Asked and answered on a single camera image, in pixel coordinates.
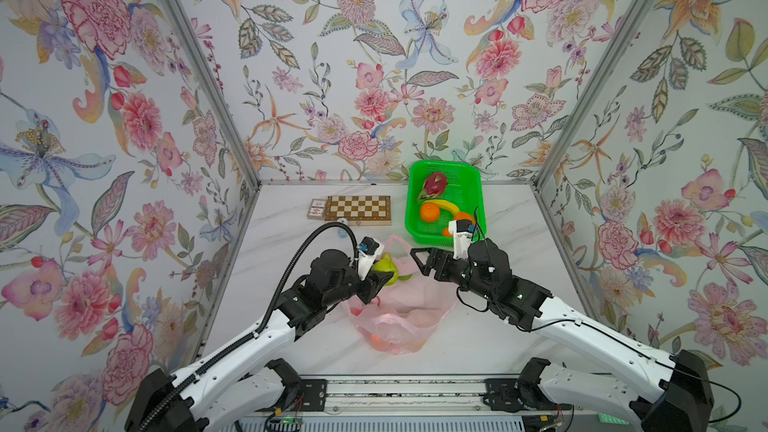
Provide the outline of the green pear fruit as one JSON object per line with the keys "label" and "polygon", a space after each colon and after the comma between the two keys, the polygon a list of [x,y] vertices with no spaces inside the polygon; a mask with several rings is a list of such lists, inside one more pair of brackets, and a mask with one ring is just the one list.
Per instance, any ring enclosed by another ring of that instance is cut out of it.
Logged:
{"label": "green pear fruit", "polygon": [[394,286],[399,279],[398,266],[392,255],[388,252],[382,254],[380,260],[372,266],[371,271],[378,275],[389,274],[390,277],[386,283],[387,286]]}

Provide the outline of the pink plastic bag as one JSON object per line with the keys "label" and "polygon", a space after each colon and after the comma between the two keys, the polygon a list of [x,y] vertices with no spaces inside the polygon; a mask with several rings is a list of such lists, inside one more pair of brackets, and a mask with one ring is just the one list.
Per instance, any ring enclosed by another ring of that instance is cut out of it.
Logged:
{"label": "pink plastic bag", "polygon": [[353,297],[342,304],[355,330],[379,351],[416,353],[458,304],[454,287],[421,274],[411,245],[397,235],[383,243],[381,261],[396,274],[368,304]]}

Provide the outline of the red dragon fruit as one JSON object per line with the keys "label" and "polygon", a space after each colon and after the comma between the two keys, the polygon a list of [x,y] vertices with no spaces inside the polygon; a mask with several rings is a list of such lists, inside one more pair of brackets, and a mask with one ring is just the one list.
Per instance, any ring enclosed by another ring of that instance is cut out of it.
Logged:
{"label": "red dragon fruit", "polygon": [[417,199],[419,201],[439,198],[447,189],[448,179],[443,172],[432,172],[424,181]]}

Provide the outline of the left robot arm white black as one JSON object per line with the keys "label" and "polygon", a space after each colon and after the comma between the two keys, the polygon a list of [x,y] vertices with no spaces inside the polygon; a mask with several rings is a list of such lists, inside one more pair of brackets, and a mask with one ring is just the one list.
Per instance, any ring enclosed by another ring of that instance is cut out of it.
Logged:
{"label": "left robot arm white black", "polygon": [[298,373],[280,352],[351,298],[369,303],[391,280],[373,271],[383,246],[365,238],[355,256],[323,251],[308,274],[280,292],[265,314],[215,352],[171,374],[145,377],[125,423],[127,431],[216,431],[258,410],[277,410],[300,397]]}

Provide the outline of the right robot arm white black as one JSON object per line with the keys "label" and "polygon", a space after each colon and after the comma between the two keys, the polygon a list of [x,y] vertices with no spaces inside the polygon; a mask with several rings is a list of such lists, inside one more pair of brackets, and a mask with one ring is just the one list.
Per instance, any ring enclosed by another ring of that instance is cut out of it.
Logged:
{"label": "right robot arm white black", "polygon": [[507,253],[489,239],[472,243],[464,255],[434,247],[415,248],[410,255],[423,275],[484,298],[490,313],[519,331],[554,341],[605,371],[579,372],[534,357],[512,385],[489,396],[492,405],[513,412],[571,405],[643,431],[709,430],[714,396],[696,354],[643,345],[578,312],[515,275]]}

